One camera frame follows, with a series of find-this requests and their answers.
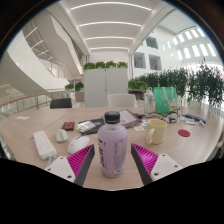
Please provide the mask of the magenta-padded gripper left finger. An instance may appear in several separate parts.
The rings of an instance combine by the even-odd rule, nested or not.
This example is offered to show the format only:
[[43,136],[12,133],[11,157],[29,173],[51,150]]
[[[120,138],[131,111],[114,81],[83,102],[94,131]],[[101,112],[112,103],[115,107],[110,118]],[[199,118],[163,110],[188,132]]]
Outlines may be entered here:
[[78,186],[82,186],[94,155],[94,145],[91,144],[68,157],[58,157],[45,170]]

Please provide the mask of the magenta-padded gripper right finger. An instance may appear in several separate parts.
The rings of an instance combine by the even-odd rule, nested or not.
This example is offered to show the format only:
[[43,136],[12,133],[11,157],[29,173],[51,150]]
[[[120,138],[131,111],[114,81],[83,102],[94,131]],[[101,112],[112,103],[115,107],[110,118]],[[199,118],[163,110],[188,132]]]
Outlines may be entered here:
[[138,168],[143,185],[150,184],[182,169],[166,153],[156,154],[134,143],[131,144],[131,154]]

